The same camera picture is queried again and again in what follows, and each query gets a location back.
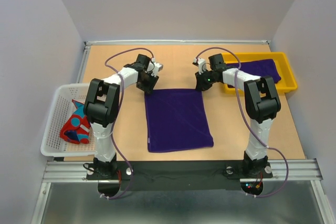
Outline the purple towel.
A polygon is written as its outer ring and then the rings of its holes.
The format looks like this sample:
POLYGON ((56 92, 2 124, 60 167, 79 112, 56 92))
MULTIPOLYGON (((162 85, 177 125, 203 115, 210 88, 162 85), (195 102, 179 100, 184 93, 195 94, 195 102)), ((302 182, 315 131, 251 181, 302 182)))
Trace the purple towel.
MULTIPOLYGON (((226 65, 227 70, 224 73, 220 73, 221 83, 234 87, 235 72, 239 67, 239 63, 227 63, 226 65)), ((264 76, 271 76, 275 84, 281 80, 275 62, 272 59, 242 62, 237 74, 238 90, 244 89, 245 81, 258 80, 264 76)))
POLYGON ((161 89, 144 96, 148 151, 168 153, 214 146, 202 93, 161 89))

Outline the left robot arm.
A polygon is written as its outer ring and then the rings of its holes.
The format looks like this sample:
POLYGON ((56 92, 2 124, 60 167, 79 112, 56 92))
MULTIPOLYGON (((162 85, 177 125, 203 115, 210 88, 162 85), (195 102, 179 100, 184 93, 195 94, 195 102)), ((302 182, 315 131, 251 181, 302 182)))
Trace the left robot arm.
POLYGON ((96 144, 92 166, 84 166, 90 176, 110 179, 116 175, 118 150, 112 134, 124 91, 136 85, 145 94, 152 93, 162 69, 163 65, 155 58, 139 54, 135 62, 124 65, 110 77, 91 80, 83 109, 96 144))

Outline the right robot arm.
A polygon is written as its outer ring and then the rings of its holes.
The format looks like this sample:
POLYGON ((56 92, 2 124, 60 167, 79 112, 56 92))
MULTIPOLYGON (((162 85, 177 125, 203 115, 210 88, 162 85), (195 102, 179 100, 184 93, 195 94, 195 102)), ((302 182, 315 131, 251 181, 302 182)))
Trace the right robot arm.
POLYGON ((242 71, 240 61, 237 67, 228 66, 222 54, 208 59, 209 70, 205 59, 197 56, 193 60, 198 67, 196 90, 206 91, 218 82, 235 88, 239 110, 249 130, 241 170, 244 175, 253 177, 267 166, 270 128, 281 109, 274 80, 271 76, 261 77, 242 71))

